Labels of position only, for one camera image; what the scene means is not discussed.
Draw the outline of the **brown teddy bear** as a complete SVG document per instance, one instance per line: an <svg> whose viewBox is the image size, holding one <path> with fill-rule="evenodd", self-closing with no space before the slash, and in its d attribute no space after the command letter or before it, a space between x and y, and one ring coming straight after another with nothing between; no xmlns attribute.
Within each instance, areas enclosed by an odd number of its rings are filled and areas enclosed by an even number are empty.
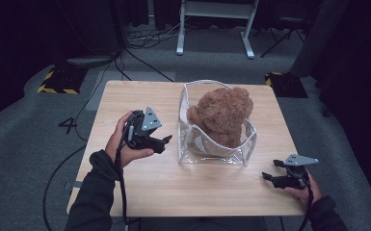
<svg viewBox="0 0 371 231"><path fill-rule="evenodd" d="M241 144L242 125L252 109L253 102L246 89L218 88L207 92L197 105L190 106L187 119L217 144L235 148Z"/></svg>

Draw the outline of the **white metal desk frame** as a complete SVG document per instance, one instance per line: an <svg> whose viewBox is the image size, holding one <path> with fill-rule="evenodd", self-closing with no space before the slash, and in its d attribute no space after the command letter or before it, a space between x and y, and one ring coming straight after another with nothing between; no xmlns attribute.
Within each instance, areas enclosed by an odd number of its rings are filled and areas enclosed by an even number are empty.
<svg viewBox="0 0 371 231"><path fill-rule="evenodd" d="M255 55L249 41L249 36L257 11L258 2L259 0L252 0L249 4L241 4L181 0L179 12L179 34L175 53L178 56L181 56L184 53L186 16L233 18L247 20L246 29L240 33L240 37L244 44L247 57L253 59Z"/></svg>

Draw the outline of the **person's left hand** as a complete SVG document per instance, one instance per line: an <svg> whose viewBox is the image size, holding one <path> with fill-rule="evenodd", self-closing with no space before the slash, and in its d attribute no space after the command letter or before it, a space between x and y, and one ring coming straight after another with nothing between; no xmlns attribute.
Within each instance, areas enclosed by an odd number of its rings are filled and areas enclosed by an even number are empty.
<svg viewBox="0 0 371 231"><path fill-rule="evenodd" d="M119 142L122 140L122 136L123 136L123 129L125 126L125 122L131 115L132 115L132 112L129 111L123 117L119 119L114 133L111 135L110 139L108 140L105 146L105 152L111 158L112 161L116 159ZM121 166L126 167L128 164L130 164L134 160L149 157L149 156L152 156L153 154L154 154L154 151L149 148L135 150L135 149L131 149L128 146L124 146L120 150Z"/></svg>

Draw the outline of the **person's right hand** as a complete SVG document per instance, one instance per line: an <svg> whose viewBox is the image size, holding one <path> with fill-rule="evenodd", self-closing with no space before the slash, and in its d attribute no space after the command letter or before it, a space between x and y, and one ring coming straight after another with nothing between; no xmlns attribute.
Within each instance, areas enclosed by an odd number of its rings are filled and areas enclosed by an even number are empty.
<svg viewBox="0 0 371 231"><path fill-rule="evenodd" d="M311 173L308 172L307 174L308 174L308 178L310 182L310 188L313 194L312 203L315 203L318 200L320 200L323 197L323 195L321 193L318 183L315 181ZM308 188L305 188L302 190L298 190L294 188L285 188L284 191L292 195L296 200L301 202L304 206L308 204L308 199L309 199Z"/></svg>

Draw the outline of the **grey column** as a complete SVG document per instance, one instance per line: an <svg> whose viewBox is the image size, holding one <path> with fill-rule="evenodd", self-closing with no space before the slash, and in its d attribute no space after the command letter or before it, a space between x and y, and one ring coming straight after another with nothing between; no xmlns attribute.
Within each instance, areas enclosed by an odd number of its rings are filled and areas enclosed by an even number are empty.
<svg viewBox="0 0 371 231"><path fill-rule="evenodd" d="M350 0L323 0L313 27L289 70L290 75L297 78L309 75L328 44L349 2Z"/></svg>

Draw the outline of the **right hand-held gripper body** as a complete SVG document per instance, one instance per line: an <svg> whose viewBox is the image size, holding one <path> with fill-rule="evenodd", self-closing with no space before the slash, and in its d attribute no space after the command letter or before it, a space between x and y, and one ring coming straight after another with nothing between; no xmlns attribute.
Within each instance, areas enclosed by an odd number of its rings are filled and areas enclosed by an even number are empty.
<svg viewBox="0 0 371 231"><path fill-rule="evenodd" d="M317 158L309 158L298 154L291 154L285 161L283 161L283 167L287 172L287 182L284 184L284 188L305 188L309 183L309 177L305 167L318 163L319 160Z"/></svg>

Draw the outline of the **black base yellow striped edge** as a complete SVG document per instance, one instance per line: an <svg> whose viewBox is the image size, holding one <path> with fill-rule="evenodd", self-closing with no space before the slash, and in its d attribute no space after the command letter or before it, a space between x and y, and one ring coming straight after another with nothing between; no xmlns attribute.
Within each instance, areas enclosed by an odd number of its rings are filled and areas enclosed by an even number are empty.
<svg viewBox="0 0 371 231"><path fill-rule="evenodd" d="M289 73L268 72L265 83L273 89L276 97L307 98L301 80Z"/></svg>
<svg viewBox="0 0 371 231"><path fill-rule="evenodd" d="M43 78L38 92L79 94L87 72L86 68L59 69L52 67Z"/></svg>

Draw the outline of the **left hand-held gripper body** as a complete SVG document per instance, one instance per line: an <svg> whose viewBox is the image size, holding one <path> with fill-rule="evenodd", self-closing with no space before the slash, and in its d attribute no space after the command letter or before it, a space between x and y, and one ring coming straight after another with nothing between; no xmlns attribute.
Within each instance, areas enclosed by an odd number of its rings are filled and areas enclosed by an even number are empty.
<svg viewBox="0 0 371 231"><path fill-rule="evenodd" d="M126 143L130 148L140 150L147 148L147 140L155 139L151 134L162 126L162 122L156 113L147 107L145 111L134 111L128 118L126 126L128 128Z"/></svg>

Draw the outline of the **black tripod stand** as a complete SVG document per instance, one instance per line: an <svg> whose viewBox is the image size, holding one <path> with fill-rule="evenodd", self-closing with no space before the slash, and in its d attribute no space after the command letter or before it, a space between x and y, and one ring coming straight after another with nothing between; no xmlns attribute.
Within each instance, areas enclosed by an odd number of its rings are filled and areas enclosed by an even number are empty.
<svg viewBox="0 0 371 231"><path fill-rule="evenodd" d="M275 42L272 46L267 48L261 55L264 58L269 52L271 52L276 46L278 46L285 39L289 39L293 32L299 34L299 29L303 29L305 26L305 19L297 16L274 16L272 22L268 26L270 31L278 29L280 31L286 31L280 38L275 38Z"/></svg>

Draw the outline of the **clear plastic bag white trim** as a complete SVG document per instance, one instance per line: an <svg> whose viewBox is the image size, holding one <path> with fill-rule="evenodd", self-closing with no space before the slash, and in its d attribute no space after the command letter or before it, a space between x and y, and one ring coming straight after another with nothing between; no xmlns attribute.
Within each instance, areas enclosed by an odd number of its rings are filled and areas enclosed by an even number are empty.
<svg viewBox="0 0 371 231"><path fill-rule="evenodd" d="M197 125L190 124L187 119L189 107L197 105L207 92L218 88L242 87L231 87L213 80L199 80L184 85L179 98L178 112L178 162L180 164L212 163L243 166L248 164L257 140L257 130L250 122L250 118L244 121L241 144L235 148L217 144Z"/></svg>

